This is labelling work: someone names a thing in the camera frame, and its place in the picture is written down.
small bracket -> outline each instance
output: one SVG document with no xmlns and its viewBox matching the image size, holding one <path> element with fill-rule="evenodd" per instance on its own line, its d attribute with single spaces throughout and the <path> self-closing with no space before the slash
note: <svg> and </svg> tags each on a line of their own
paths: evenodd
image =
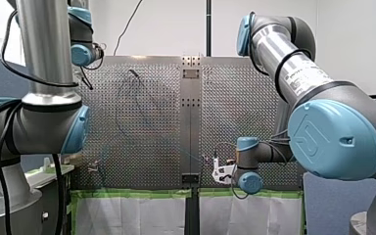
<svg viewBox="0 0 376 235">
<path fill-rule="evenodd" d="M 182 184 L 198 184 L 200 182 L 200 175 L 198 173 L 183 173 Z"/>
<path fill-rule="evenodd" d="M 183 70 L 182 71 L 182 78 L 199 79 L 200 78 L 200 70 Z"/>
</svg>

blue partition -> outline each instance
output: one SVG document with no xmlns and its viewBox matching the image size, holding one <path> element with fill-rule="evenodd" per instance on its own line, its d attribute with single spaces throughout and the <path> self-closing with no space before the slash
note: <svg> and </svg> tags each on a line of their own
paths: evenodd
<svg viewBox="0 0 376 235">
<path fill-rule="evenodd" d="M 19 71 L 26 71 L 25 67 L 11 64 Z M 21 98 L 28 91 L 28 81 L 6 70 L 0 62 L 0 97 Z M 22 157 L 23 171 L 39 168 L 43 164 L 44 155 Z"/>
<path fill-rule="evenodd" d="M 350 218 L 368 211 L 376 180 L 345 182 L 304 175 L 307 235 L 348 235 Z"/>
</svg>

black pole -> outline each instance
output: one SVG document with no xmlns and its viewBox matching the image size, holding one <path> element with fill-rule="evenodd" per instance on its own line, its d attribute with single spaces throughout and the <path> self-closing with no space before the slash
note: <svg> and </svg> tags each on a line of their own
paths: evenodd
<svg viewBox="0 0 376 235">
<path fill-rule="evenodd" d="M 207 56 L 212 55 L 212 0 L 207 0 Z"/>
</svg>

pegboard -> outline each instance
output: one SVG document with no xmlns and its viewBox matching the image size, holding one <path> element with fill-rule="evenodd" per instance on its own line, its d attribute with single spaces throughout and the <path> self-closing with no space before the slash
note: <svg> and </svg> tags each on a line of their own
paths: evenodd
<svg viewBox="0 0 376 235">
<path fill-rule="evenodd" d="M 201 58 L 192 78 L 183 77 L 186 64 L 179 57 L 107 57 L 100 69 L 86 70 L 94 90 L 81 86 L 80 93 L 91 109 L 90 131 L 73 188 L 178 189 L 189 171 L 201 173 L 201 187 L 222 187 L 212 181 L 214 146 L 269 138 L 277 94 L 250 60 Z M 187 97 L 198 102 L 189 112 Z M 234 159 L 235 148 L 221 146 L 218 155 L 221 163 Z M 261 164 L 259 171 L 268 189 L 302 183 L 294 163 Z"/>
<path fill-rule="evenodd" d="M 220 142 L 236 143 L 240 136 L 269 139 L 276 117 L 277 93 L 270 77 L 257 72 L 250 59 L 203 58 L 201 155 L 201 187 L 222 187 L 212 179 L 214 146 Z M 217 149 L 220 163 L 235 159 L 235 147 L 221 145 Z M 264 188 L 299 189 L 302 173 L 296 163 L 259 164 Z"/>
<path fill-rule="evenodd" d="M 181 187 L 180 65 L 180 58 L 107 57 L 85 71 L 94 90 L 80 87 L 91 116 L 74 188 Z"/>
</svg>

label sticker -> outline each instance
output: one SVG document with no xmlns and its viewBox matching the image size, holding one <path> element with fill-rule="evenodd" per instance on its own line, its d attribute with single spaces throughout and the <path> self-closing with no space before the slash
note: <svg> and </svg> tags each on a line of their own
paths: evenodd
<svg viewBox="0 0 376 235">
<path fill-rule="evenodd" d="M 290 72 L 285 80 L 297 96 L 333 81 L 325 71 L 313 62 L 304 62 L 303 66 Z"/>
</svg>

